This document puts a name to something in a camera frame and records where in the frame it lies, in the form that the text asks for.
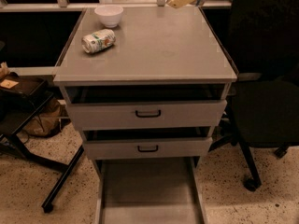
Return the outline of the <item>white green soda can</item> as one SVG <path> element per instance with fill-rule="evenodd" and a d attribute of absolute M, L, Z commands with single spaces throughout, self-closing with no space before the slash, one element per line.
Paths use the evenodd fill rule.
<path fill-rule="evenodd" d="M 102 29 L 85 35 L 81 39 L 83 50 L 88 54 L 94 54 L 111 47 L 116 41 L 114 32 L 110 29 Z"/>

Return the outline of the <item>grey drawer cabinet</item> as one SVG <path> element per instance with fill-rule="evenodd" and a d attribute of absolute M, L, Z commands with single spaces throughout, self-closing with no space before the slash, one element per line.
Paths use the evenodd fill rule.
<path fill-rule="evenodd" d="M 81 39 L 100 27 L 84 11 L 54 82 L 68 105 L 225 100 L 236 73 L 195 7 L 128 7 L 115 44 L 95 54 Z"/>

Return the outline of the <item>grey top drawer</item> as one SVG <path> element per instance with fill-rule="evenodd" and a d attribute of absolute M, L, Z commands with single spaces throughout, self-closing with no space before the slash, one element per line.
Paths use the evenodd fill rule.
<path fill-rule="evenodd" d="M 76 129 L 120 130 L 147 128 L 209 127 L 219 124 L 225 100 L 161 101 L 68 105 Z M 135 111 L 161 110 L 158 118 L 141 119 Z"/>

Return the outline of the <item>grey middle drawer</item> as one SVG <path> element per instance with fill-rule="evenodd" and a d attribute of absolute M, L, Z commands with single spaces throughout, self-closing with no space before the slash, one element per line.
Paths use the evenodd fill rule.
<path fill-rule="evenodd" d="M 206 155 L 212 138 L 198 127 L 88 131 L 83 147 L 91 160 L 192 157 Z M 140 153 L 137 146 L 159 146 Z"/>

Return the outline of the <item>grey open bottom drawer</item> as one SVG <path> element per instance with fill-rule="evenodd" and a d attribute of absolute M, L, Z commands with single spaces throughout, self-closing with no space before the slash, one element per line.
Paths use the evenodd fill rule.
<path fill-rule="evenodd" d="M 208 224 L 194 161 L 104 161 L 94 224 Z"/>

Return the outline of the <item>white bowl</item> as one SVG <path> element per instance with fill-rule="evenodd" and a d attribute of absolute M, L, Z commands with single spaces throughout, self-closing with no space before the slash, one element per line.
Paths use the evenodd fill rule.
<path fill-rule="evenodd" d="M 121 6 L 102 5 L 97 7 L 94 13 L 104 26 L 114 28 L 120 23 L 123 11 L 124 9 Z"/>

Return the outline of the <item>black office chair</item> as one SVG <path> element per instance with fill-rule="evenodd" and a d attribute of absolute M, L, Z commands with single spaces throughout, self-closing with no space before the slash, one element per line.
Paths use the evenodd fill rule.
<path fill-rule="evenodd" d="M 299 0 L 233 0 L 226 48 L 238 70 L 226 114 L 231 134 L 214 149 L 239 144 L 261 186 L 250 150 L 274 147 L 282 157 L 299 143 Z"/>

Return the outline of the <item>brown bag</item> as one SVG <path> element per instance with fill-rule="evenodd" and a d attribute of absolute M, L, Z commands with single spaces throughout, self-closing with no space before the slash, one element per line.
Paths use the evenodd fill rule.
<path fill-rule="evenodd" d="M 52 98 L 23 130 L 35 137 L 53 137 L 69 123 L 65 107 L 56 98 Z"/>

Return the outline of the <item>black side table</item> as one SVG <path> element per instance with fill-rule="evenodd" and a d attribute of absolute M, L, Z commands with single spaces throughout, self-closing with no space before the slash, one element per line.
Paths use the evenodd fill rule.
<path fill-rule="evenodd" d="M 37 163 L 41 166 L 62 173 L 50 194 L 42 204 L 42 208 L 45 213 L 50 213 L 53 210 L 53 200 L 83 154 L 83 147 L 79 147 L 76 154 L 68 164 L 53 161 L 32 153 L 17 136 L 21 129 L 34 116 L 37 116 L 41 112 L 41 109 L 52 97 L 53 93 L 45 91 L 44 89 L 42 89 L 34 98 L 26 98 L 23 95 L 14 93 L 9 94 L 8 96 L 1 96 L 1 101 L 4 103 L 4 112 L 0 121 L 0 137 L 6 138 L 10 143 L 10 146 L 1 145 L 0 152 Z"/>

